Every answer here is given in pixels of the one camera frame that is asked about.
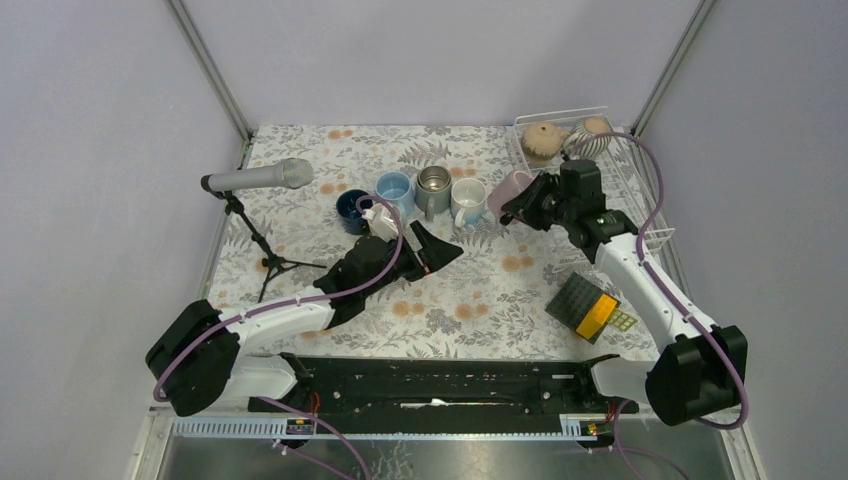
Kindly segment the mauve cup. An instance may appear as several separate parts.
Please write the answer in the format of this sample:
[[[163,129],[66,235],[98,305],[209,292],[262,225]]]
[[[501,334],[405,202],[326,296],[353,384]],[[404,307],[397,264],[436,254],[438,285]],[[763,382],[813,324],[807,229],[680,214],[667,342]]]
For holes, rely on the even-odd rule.
[[[534,177],[527,171],[513,170],[491,191],[487,204],[496,221],[504,215],[503,205],[521,194],[533,180]]]

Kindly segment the white and blue cup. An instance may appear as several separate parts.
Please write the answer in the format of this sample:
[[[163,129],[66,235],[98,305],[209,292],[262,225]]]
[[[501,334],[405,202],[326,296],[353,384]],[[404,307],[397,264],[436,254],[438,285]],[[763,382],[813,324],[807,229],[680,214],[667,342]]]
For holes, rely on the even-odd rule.
[[[486,210],[487,189],[478,179],[464,178],[451,188],[450,211],[456,228],[477,223]]]

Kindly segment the grey-green cup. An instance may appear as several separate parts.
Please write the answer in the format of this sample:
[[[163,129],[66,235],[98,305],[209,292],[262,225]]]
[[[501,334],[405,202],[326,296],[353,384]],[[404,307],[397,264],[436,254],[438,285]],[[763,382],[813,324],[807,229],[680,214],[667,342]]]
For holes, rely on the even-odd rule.
[[[447,211],[451,205],[452,175],[442,166],[423,168],[416,176],[415,203],[427,221]]]

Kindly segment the light blue cup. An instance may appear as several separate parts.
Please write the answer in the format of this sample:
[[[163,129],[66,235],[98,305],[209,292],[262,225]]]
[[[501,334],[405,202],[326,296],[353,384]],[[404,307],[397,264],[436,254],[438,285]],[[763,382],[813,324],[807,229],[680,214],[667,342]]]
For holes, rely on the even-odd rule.
[[[399,211],[406,224],[416,209],[415,188],[410,178],[402,172],[386,172],[377,179],[375,189],[379,197]]]

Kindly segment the dark blue cup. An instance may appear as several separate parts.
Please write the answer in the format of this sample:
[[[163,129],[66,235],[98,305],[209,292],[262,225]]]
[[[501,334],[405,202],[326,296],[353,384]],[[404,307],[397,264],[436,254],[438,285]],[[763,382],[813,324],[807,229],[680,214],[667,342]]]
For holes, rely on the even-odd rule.
[[[336,201],[336,212],[340,217],[344,230],[352,235],[367,235],[370,230],[367,220],[357,207],[357,201],[362,197],[368,197],[369,193],[364,190],[353,189],[342,193]],[[373,201],[363,200],[360,203],[362,209],[370,209]]]

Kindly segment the black tripod mic stand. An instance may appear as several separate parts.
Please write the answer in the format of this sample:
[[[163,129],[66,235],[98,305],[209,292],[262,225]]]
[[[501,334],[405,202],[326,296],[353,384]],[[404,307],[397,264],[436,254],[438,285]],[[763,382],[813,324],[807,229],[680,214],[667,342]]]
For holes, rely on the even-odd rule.
[[[276,253],[268,243],[266,237],[256,228],[245,211],[244,204],[234,195],[232,191],[224,191],[214,193],[216,198],[226,202],[225,213],[237,215],[246,225],[250,232],[250,239],[262,251],[264,257],[261,260],[262,266],[266,269],[265,279],[259,293],[258,302],[262,303],[272,280],[282,274],[294,270],[299,267],[326,269],[325,265],[309,263],[303,261],[295,261],[286,259],[284,256]]]

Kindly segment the cream cup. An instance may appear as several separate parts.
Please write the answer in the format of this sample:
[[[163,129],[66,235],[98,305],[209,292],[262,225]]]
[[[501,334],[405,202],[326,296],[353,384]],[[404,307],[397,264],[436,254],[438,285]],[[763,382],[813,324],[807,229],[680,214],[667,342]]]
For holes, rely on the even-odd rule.
[[[452,177],[450,172],[442,166],[428,166],[422,169],[417,177],[418,185],[426,191],[439,192],[448,188]]]

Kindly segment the silver microphone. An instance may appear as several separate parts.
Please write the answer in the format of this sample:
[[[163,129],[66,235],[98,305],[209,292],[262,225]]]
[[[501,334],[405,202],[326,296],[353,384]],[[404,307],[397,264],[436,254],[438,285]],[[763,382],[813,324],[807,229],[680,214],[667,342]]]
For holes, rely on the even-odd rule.
[[[276,187],[299,189],[313,180],[314,170],[309,161],[285,158],[270,166],[205,175],[201,178],[200,185],[209,193],[223,193]]]

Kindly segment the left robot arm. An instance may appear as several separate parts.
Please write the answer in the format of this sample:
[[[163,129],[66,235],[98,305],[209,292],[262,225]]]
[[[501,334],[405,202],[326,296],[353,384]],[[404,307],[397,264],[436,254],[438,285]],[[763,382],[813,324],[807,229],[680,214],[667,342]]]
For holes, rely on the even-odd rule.
[[[364,311],[370,295],[398,280],[418,281],[464,252],[418,221],[411,229],[419,250],[407,240],[362,237],[325,275],[286,299],[229,309],[206,299],[186,306],[145,356],[155,401],[181,417],[219,400],[252,397],[272,398],[288,411],[304,407],[311,387],[273,344],[343,325]]]

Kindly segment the striped grey cup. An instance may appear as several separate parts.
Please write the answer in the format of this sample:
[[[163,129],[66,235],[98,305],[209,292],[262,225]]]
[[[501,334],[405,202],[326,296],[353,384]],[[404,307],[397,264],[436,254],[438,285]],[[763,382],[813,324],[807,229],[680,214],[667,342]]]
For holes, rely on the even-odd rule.
[[[603,117],[587,117],[580,120],[563,142],[563,150],[571,159],[594,160],[607,149],[612,127]]]

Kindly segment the dark grey building plate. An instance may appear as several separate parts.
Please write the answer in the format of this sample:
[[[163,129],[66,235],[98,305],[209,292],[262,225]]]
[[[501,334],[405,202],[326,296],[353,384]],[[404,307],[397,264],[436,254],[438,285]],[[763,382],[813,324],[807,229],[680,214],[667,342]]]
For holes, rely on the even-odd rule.
[[[576,333],[578,323],[602,293],[607,294],[583,276],[572,273],[546,305],[545,311]]]

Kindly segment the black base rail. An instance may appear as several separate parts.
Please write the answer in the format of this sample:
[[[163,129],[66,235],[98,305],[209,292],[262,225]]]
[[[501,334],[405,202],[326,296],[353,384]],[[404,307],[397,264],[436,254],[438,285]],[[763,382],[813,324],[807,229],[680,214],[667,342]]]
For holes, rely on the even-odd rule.
[[[251,414],[280,415],[285,406],[319,418],[362,411],[451,408],[473,413],[493,409],[514,415],[567,414],[609,420],[617,407],[636,414],[636,402],[599,394],[586,361],[294,358],[296,386],[273,406],[257,398]]]

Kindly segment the right aluminium frame post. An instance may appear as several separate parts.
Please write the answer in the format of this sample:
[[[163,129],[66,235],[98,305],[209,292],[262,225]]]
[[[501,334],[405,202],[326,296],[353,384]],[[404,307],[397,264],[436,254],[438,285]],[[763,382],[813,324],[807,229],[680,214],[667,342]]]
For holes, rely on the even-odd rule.
[[[701,31],[707,24],[718,4],[718,0],[701,0],[698,2],[693,15],[688,21],[668,61],[663,67],[658,80],[648,96],[648,99],[637,115],[635,121],[630,126],[630,133],[632,135],[641,136],[646,131],[652,117],[658,110],[663,98],[671,87],[673,80],[677,76],[678,71],[682,67],[689,51],[695,44]]]

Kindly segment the aluminium frame post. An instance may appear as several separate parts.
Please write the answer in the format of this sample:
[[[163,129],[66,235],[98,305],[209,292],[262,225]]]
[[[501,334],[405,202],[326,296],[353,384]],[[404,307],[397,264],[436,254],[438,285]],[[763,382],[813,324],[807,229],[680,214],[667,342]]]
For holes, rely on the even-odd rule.
[[[718,4],[718,0],[701,0],[698,2],[693,15],[688,21],[668,61],[663,67],[658,80],[648,96],[648,99],[637,115],[635,121],[630,126],[630,133],[632,135],[641,136],[646,131],[652,117],[658,110],[663,98],[671,87],[673,80],[677,76],[678,71],[682,67],[689,51],[695,44],[701,31],[707,24]]]
[[[173,16],[189,50],[234,130],[243,142],[251,141],[253,130],[207,46],[188,5],[182,0],[165,0],[164,4]]]

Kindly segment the left aluminium frame post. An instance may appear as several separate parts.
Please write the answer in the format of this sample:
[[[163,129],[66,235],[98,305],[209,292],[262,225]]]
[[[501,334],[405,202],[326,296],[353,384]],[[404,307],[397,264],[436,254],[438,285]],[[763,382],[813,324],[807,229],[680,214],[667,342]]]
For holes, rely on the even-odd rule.
[[[189,50],[234,130],[243,142],[251,141],[253,130],[207,46],[188,5],[182,0],[165,0],[164,4],[173,16]]]

